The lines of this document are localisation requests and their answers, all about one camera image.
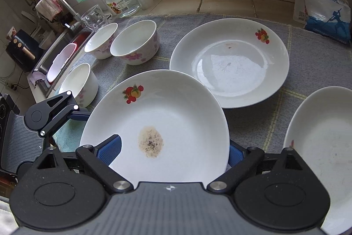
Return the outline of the white bowl pink flowers front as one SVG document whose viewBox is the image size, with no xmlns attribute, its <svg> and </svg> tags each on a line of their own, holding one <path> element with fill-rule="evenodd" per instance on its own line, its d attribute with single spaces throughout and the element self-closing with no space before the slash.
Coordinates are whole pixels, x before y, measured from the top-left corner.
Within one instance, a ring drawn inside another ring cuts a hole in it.
<svg viewBox="0 0 352 235">
<path fill-rule="evenodd" d="M 77 105 L 86 108 L 98 93 L 98 80 L 88 63 L 75 67 L 65 78 L 59 94 L 71 91 Z"/>
</svg>

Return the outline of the white bowl pink flowers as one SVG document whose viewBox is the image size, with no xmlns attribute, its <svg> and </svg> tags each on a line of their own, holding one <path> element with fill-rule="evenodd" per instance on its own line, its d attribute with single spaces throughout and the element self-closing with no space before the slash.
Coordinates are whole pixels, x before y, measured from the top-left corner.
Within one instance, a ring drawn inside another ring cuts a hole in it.
<svg viewBox="0 0 352 235">
<path fill-rule="evenodd" d="M 111 57 L 110 47 L 118 35 L 117 30 L 117 23 L 111 23 L 102 27 L 86 43 L 84 52 L 91 54 L 97 60 L 104 60 Z"/>
<path fill-rule="evenodd" d="M 157 24 L 142 20 L 121 31 L 112 42 L 110 53 L 128 65 L 137 66 L 151 60 L 159 47 Z"/>
<path fill-rule="evenodd" d="M 98 80 L 88 63 L 75 67 L 65 78 L 59 94 L 71 91 L 77 105 L 86 108 L 98 93 Z"/>
</svg>

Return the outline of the white plate with brown stain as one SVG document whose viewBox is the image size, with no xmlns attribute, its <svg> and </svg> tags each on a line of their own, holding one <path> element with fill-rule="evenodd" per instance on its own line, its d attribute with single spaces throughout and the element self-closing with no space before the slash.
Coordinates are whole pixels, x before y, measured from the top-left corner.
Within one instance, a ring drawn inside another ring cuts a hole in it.
<svg viewBox="0 0 352 235">
<path fill-rule="evenodd" d="M 107 93 L 92 111 L 81 145 L 119 135 L 110 167 L 132 185 L 142 181 L 209 184 L 229 159 L 229 128 L 207 87 L 172 70 L 136 74 Z"/>
</svg>

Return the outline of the white plate fruit print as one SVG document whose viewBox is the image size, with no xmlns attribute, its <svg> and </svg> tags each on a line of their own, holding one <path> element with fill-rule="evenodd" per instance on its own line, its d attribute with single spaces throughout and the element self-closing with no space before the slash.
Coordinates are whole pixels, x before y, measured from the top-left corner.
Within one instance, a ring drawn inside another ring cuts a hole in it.
<svg viewBox="0 0 352 235">
<path fill-rule="evenodd" d="M 221 107 L 260 103 L 275 94 L 289 72 L 281 38 L 254 20 L 229 18 L 202 24 L 174 48 L 169 68 L 202 82 Z"/>
<path fill-rule="evenodd" d="M 324 87 L 297 108 L 284 147 L 294 148 L 327 189 L 327 234 L 351 231 L 351 89 Z"/>
</svg>

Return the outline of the teal cloth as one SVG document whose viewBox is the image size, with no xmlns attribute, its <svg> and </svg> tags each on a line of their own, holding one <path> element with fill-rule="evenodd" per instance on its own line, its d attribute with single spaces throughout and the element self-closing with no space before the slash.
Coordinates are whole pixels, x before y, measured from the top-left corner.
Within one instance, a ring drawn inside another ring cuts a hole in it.
<svg viewBox="0 0 352 235">
<path fill-rule="evenodd" d="M 53 139 L 61 152 L 74 152 L 80 140 L 86 121 L 69 119 L 54 135 Z"/>
</svg>

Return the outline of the steel sink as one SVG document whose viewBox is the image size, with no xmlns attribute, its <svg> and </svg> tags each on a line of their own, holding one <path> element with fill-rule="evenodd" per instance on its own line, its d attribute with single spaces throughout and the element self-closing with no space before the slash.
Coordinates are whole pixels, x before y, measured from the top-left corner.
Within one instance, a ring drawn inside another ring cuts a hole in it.
<svg viewBox="0 0 352 235">
<path fill-rule="evenodd" d="M 32 91 L 36 102 L 40 102 L 49 97 L 60 78 L 77 55 L 81 53 L 85 44 L 91 39 L 93 34 L 94 31 L 88 27 L 80 27 L 76 33 L 66 29 L 45 51 L 38 64 L 36 64 L 27 77 L 30 84 L 30 90 Z M 49 80 L 48 73 L 55 60 L 58 60 L 59 56 L 65 55 L 67 55 L 67 57 L 62 61 L 57 76 L 53 80 Z"/>
</svg>

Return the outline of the red white basin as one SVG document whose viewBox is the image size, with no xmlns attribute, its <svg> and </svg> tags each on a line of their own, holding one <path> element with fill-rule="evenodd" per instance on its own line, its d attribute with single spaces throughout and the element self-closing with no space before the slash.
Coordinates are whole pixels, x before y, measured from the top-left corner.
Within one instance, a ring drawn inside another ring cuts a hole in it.
<svg viewBox="0 0 352 235">
<path fill-rule="evenodd" d="M 90 30 L 82 31 L 76 38 L 59 50 L 59 53 L 53 59 L 53 62 L 47 72 L 48 83 L 52 84 L 56 80 L 69 59 L 79 50 L 79 47 L 81 47 L 84 41 L 88 39 L 90 34 Z"/>
</svg>

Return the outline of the black air fryer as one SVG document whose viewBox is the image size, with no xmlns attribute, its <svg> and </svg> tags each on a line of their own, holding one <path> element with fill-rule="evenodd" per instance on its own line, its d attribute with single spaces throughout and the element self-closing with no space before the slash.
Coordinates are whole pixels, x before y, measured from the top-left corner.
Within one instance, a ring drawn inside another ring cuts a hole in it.
<svg viewBox="0 0 352 235">
<path fill-rule="evenodd" d="M 36 40 L 22 29 L 11 37 L 5 51 L 24 72 L 31 72 L 44 53 Z"/>
</svg>

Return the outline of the metal faucet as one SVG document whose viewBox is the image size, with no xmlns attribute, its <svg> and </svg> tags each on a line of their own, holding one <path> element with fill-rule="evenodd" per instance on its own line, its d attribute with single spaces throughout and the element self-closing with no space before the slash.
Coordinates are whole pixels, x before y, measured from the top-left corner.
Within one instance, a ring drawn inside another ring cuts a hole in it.
<svg viewBox="0 0 352 235">
<path fill-rule="evenodd" d="M 44 20 L 55 32 L 62 32 L 64 29 L 78 30 L 82 25 L 81 15 L 66 0 L 58 0 L 58 3 L 63 8 L 63 12 L 57 15 L 53 21 L 48 21 L 35 9 L 38 18 Z"/>
</svg>

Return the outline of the clear drinking glass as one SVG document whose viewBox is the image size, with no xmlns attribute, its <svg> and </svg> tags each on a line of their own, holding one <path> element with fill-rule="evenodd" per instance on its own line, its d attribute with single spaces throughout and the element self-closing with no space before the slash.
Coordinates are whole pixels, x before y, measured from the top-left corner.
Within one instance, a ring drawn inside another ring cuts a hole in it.
<svg viewBox="0 0 352 235">
<path fill-rule="evenodd" d="M 107 17 L 99 5 L 94 5 L 81 17 L 82 22 L 94 32 L 109 24 Z"/>
</svg>

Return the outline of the pink white dish rag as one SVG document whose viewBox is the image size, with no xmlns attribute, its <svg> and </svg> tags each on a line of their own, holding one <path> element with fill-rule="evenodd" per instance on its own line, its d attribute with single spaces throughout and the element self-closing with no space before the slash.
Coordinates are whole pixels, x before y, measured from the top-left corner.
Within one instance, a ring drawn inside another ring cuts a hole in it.
<svg viewBox="0 0 352 235">
<path fill-rule="evenodd" d="M 63 12 L 63 8 L 58 3 L 58 0 L 40 0 L 35 8 L 48 21 L 53 21 L 57 15 Z"/>
</svg>

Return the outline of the grey checked cloth mat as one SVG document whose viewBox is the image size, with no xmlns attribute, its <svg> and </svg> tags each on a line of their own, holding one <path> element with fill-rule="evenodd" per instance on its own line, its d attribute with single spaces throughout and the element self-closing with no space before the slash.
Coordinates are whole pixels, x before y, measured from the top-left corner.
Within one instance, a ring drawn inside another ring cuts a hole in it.
<svg viewBox="0 0 352 235">
<path fill-rule="evenodd" d="M 110 57 L 96 60 L 82 56 L 99 81 L 100 101 L 117 84 L 148 70 L 167 69 L 176 44 L 195 27 L 220 19 L 218 14 L 147 16 L 157 24 L 161 47 L 156 56 L 139 66 Z M 270 98 L 249 107 L 225 110 L 230 138 L 241 146 L 257 146 L 278 152 L 289 122 L 298 106 L 314 91 L 330 86 L 351 88 L 351 48 L 324 36 L 288 24 L 264 21 L 283 41 L 289 53 L 289 73 L 281 89 Z"/>
</svg>

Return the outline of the blue white salt bag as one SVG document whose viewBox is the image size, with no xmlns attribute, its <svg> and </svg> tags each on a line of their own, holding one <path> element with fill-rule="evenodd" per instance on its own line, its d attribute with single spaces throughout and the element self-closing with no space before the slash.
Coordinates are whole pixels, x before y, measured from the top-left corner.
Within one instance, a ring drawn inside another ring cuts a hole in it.
<svg viewBox="0 0 352 235">
<path fill-rule="evenodd" d="M 295 0 L 293 19 L 308 31 L 351 42 L 351 8 L 344 0 Z"/>
</svg>

